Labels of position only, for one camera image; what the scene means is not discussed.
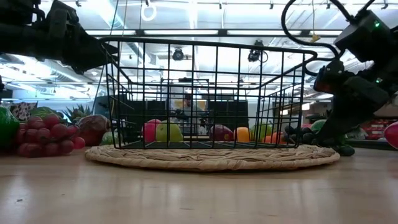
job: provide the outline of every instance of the ceiling light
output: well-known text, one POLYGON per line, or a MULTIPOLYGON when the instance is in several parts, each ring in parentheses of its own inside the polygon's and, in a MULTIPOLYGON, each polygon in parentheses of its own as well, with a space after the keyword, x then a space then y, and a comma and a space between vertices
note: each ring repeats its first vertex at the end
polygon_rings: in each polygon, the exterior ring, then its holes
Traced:
POLYGON ((288 115, 288 114, 289 114, 289 112, 287 110, 282 110, 280 112, 280 115, 288 115))
POLYGON ((28 84, 28 85, 47 85, 47 84, 57 84, 57 85, 84 85, 88 82, 11 82, 12 84, 28 84))
POLYGON ((86 30, 89 35, 135 35, 135 30, 86 30))
MULTIPOLYGON (((300 35, 301 30, 290 30, 292 35, 300 35)), ((228 35, 286 35, 282 30, 228 30, 228 35)))
POLYGON ((316 35, 340 35, 342 30, 315 30, 316 35))
POLYGON ((141 19, 142 19, 143 21, 147 21, 147 22, 152 21, 153 19, 155 19, 156 14, 157 14, 156 6, 155 6, 154 4, 151 4, 151 3, 150 3, 150 0, 147 0, 147 4, 143 4, 143 5, 141 6, 141 19), (145 9, 152 9, 152 15, 150 15, 149 17, 147 17, 147 16, 145 15, 145 9))
POLYGON ((314 104, 314 102, 309 102, 309 103, 305 103, 301 106, 302 110, 309 110, 310 109, 310 105, 314 104))
POLYGON ((333 97, 332 94, 325 93, 325 94, 317 96, 317 99, 329 99, 329 98, 332 98, 332 97, 333 97))
POLYGON ((25 85, 25 84, 19 84, 19 85, 13 85, 13 84, 7 84, 6 86, 12 86, 12 87, 16 87, 16 88, 21 88, 23 90, 28 90, 28 91, 36 91, 35 88, 29 86, 29 85, 25 85))
POLYGON ((217 30, 145 30, 146 35, 216 35, 217 30))

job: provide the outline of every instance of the green apple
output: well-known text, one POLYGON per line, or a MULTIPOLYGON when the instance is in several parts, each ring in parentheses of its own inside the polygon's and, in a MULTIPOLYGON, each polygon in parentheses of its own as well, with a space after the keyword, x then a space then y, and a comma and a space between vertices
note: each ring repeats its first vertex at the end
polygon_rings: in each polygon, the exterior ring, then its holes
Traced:
MULTIPOLYGON (((156 141, 167 142, 167 121, 162 121, 156 127, 156 141)), ((183 136, 180 127, 169 122, 169 141, 170 142, 182 142, 183 136)))
POLYGON ((252 141, 262 141, 265 136, 270 136, 272 134, 272 125, 270 124, 258 124, 253 125, 250 129, 250 137, 252 141))

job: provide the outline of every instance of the person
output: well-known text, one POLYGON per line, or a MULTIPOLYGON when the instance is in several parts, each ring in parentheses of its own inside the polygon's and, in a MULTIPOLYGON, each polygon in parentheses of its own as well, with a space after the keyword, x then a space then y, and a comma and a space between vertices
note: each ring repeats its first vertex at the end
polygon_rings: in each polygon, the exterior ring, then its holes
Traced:
POLYGON ((191 94, 184 95, 181 112, 185 115, 185 119, 183 119, 182 123, 182 132, 185 134, 190 134, 192 124, 192 134, 198 134, 199 130, 201 129, 201 124, 204 123, 201 116, 206 116, 206 113, 200 107, 198 107, 196 102, 194 104, 192 103, 191 94))

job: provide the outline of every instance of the ceiling beam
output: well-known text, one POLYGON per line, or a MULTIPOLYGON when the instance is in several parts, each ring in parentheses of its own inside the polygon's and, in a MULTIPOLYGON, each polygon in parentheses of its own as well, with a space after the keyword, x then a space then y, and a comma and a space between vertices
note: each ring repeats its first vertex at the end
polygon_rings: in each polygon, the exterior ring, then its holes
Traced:
MULTIPOLYGON (((109 29, 88 29, 94 37, 121 37, 121 30, 110 33, 109 29)), ((282 29, 124 29, 123 37, 286 37, 282 29)), ((336 38, 343 30, 319 29, 317 35, 324 38, 336 38)), ((312 37, 311 29, 294 29, 289 31, 294 37, 312 37)))

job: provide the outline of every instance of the pineapple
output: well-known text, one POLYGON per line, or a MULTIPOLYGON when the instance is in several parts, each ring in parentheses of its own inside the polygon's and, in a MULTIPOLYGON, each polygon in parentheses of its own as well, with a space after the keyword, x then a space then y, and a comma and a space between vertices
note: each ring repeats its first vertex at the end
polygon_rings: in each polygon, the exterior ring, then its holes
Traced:
POLYGON ((78 105, 77 108, 73 107, 72 110, 67 108, 66 111, 62 112, 69 118, 72 124, 77 124, 80 119, 92 114, 88 105, 86 105, 86 108, 83 105, 78 105))

